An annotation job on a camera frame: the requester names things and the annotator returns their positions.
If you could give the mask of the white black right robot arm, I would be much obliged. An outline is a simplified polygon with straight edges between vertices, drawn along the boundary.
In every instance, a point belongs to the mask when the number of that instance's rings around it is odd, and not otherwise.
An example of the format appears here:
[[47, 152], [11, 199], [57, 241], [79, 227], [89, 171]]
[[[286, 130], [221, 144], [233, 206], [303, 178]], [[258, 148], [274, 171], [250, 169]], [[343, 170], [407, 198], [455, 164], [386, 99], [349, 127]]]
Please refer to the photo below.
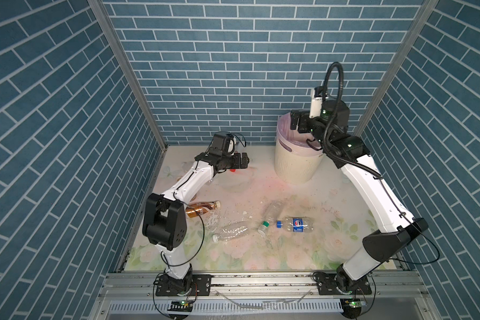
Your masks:
[[377, 229], [362, 240], [361, 248], [337, 268], [338, 291], [351, 293], [365, 283], [366, 276], [391, 260], [427, 230], [385, 182], [370, 150], [360, 137], [346, 132], [349, 109], [340, 100], [324, 101], [318, 115], [297, 110], [290, 113], [290, 129], [310, 134], [310, 146], [319, 146], [352, 182], [372, 212]]

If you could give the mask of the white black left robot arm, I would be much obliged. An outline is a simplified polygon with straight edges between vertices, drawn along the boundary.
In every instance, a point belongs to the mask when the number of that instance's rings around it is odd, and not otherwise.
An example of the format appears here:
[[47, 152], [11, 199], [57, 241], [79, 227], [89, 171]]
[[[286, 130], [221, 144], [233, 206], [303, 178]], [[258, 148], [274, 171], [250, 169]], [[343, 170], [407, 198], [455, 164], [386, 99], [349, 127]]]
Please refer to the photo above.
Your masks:
[[249, 157], [246, 153], [202, 153], [175, 185], [161, 194], [153, 193], [148, 197], [142, 234], [161, 253], [169, 277], [183, 280], [190, 272], [191, 259], [186, 258], [180, 245], [187, 233], [185, 210], [191, 199], [218, 173], [230, 169], [246, 169], [248, 165]]

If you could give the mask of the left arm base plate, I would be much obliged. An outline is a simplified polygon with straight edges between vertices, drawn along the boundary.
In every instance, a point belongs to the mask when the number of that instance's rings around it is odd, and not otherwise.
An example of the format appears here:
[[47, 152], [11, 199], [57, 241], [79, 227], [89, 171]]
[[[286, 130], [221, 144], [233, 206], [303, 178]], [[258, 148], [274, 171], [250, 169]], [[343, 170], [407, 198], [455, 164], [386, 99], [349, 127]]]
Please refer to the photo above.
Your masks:
[[195, 274], [185, 276], [183, 279], [176, 279], [163, 273], [155, 281], [155, 296], [209, 296], [211, 279], [210, 274]]

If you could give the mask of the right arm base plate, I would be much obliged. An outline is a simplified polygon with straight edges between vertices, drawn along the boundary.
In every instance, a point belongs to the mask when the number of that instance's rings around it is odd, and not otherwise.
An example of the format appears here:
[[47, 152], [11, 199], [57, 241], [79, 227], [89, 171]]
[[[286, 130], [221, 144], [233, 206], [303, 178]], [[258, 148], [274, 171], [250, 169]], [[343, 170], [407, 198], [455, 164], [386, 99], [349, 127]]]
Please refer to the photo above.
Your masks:
[[311, 278], [316, 282], [320, 295], [372, 294], [367, 277], [352, 281], [349, 277], [337, 273], [313, 272]]

